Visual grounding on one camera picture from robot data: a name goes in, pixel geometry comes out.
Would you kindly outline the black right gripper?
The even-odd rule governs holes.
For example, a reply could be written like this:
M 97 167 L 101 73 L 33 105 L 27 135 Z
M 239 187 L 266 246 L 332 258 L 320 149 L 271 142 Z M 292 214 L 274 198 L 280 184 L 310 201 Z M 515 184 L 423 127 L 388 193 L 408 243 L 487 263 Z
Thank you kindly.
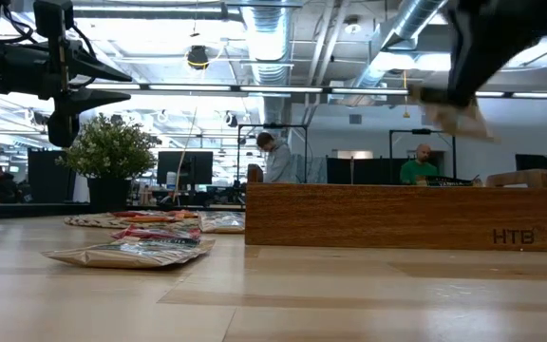
M 547 34 L 547 0 L 452 0 L 449 27 L 448 100 L 469 105 L 489 78 Z M 462 96 L 456 80 L 461 49 Z

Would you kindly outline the black aluminium table frame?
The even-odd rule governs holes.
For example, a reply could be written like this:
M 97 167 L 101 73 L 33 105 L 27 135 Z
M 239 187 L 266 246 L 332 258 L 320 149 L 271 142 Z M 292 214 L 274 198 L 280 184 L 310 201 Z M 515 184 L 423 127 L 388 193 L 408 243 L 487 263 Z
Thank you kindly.
M 197 211 L 226 211 L 226 212 L 244 212 L 244 207 L 222 206 L 222 207 L 158 207 L 158 206 L 128 206 L 126 211 L 177 211 L 187 210 Z M 88 203 L 0 203 L 0 219 L 19 219 L 35 217 L 53 217 L 53 216 L 73 216 L 92 214 Z

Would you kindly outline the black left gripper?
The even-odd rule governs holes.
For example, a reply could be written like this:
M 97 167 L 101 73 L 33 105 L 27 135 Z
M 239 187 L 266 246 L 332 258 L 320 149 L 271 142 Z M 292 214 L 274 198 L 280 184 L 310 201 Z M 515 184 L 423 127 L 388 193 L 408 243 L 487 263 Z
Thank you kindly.
M 45 29 L 48 43 L 47 89 L 54 100 L 54 111 L 47 119 L 49 142 L 58 147 L 70 147 L 80 130 L 80 115 L 101 105 L 127 101 L 130 94 L 82 88 L 69 88 L 66 63 L 66 34 L 64 27 Z M 131 82 L 132 77 L 102 63 L 78 44 L 69 46 L 69 70 L 90 78 L 117 82 Z

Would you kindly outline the black computer monitor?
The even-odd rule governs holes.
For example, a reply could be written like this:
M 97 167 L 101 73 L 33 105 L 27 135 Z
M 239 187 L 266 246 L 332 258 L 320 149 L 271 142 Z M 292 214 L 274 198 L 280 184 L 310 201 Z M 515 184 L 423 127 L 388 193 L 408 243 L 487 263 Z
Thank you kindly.
M 210 151 L 160 151 L 157 162 L 157 184 L 165 185 L 166 173 L 177 173 L 179 185 L 213 183 L 214 154 Z

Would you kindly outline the black room divider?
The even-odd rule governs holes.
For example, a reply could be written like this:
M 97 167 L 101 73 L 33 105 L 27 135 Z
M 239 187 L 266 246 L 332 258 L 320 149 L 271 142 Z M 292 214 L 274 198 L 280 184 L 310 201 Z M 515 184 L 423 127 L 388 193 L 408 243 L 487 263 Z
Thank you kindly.
M 327 158 L 327 183 L 400 184 L 400 169 L 406 159 Z

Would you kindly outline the green plant in black pot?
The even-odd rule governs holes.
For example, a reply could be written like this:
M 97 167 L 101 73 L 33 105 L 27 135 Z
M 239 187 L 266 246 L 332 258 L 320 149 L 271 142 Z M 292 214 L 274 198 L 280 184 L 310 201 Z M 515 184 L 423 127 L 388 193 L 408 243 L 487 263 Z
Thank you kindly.
M 118 212 L 127 206 L 131 181 L 154 166 L 153 147 L 140 123 L 99 115 L 56 162 L 87 179 L 92 212 Z

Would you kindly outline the long ceiling light strip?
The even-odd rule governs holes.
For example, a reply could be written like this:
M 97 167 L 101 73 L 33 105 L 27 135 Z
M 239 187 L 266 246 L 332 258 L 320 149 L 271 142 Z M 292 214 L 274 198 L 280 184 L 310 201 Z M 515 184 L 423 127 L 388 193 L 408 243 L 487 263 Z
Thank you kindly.
M 325 94 L 325 95 L 368 95 L 368 96 L 407 96 L 405 88 L 353 88 L 322 86 L 279 86 L 279 85 L 177 85 L 177 84 L 91 84 L 88 88 L 98 90 L 123 91 L 168 91 L 168 92 L 234 92 L 257 94 Z M 477 91 L 483 98 L 503 98 L 521 100 L 547 100 L 547 91 Z

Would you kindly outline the black ceiling device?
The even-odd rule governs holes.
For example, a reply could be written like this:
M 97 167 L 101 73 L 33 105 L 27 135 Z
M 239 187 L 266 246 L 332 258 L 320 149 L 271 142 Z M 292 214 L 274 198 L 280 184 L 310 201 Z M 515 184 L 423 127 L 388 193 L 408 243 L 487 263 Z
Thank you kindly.
M 187 65 L 195 70 L 206 69 L 209 65 L 206 46 L 191 46 L 186 55 Z

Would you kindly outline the slanted silver ventilation duct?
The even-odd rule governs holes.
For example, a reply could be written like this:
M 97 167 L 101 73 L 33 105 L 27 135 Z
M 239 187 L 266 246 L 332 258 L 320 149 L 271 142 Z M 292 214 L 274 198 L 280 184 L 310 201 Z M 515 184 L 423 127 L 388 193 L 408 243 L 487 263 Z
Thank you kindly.
M 393 45 L 404 42 L 411 44 L 409 50 L 414 49 L 419 34 L 446 2 L 447 0 L 403 0 L 393 18 L 377 25 L 368 45 L 370 62 L 355 78 L 351 86 L 376 87 L 385 74 L 393 69 L 393 66 L 385 65 L 384 51 Z

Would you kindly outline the wooden tea organiser box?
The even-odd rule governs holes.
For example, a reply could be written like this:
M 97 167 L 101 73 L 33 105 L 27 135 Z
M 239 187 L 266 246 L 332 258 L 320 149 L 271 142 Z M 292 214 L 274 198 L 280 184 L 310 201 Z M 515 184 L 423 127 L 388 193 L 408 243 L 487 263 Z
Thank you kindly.
M 472 186 L 257 183 L 248 245 L 547 252 L 547 171 Z

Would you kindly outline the small black monitor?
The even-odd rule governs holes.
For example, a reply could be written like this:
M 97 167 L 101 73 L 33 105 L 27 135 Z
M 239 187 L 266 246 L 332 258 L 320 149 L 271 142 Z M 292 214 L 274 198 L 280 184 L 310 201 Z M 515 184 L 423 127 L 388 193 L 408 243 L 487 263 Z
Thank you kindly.
M 547 156 L 516 154 L 515 165 L 518 175 L 528 181 L 547 182 Z

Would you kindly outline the round woven placemat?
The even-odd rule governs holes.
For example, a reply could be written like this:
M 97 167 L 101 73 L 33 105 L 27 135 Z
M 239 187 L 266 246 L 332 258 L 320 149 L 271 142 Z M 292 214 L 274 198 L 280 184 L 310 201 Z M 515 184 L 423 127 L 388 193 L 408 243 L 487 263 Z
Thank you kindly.
M 148 213 L 149 216 L 157 217 L 169 217 L 165 211 L 136 211 Z M 161 229 L 184 229 L 189 230 L 191 228 L 199 228 L 199 218 L 186 218 L 176 219 L 171 223 L 131 223 L 124 221 L 125 218 L 116 218 L 110 213 L 101 214 L 86 214 L 67 217 L 64 219 L 65 224 L 84 227 L 96 227 L 107 229 L 126 229 L 131 225 L 135 225 L 141 228 L 161 228 Z

